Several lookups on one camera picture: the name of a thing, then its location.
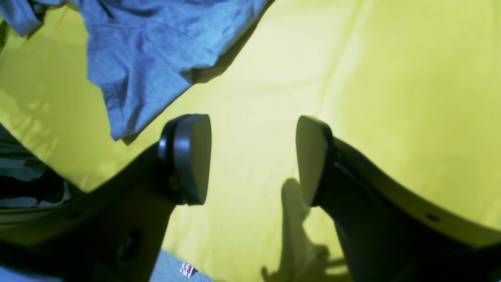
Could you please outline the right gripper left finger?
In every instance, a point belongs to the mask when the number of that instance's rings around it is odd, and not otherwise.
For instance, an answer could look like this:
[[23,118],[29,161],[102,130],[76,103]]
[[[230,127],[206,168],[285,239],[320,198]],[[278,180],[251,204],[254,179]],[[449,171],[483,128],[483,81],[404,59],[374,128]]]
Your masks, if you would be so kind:
[[113,178],[64,204],[1,211],[2,282],[148,282],[177,205],[202,205],[211,119],[186,114]]

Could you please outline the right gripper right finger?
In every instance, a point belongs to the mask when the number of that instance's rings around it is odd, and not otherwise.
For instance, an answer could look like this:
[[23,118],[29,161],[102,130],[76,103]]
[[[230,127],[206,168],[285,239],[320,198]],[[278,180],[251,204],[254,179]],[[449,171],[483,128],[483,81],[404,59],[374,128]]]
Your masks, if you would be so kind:
[[305,203],[332,220],[355,282],[499,282],[500,231],[476,224],[399,184],[327,123],[300,116]]

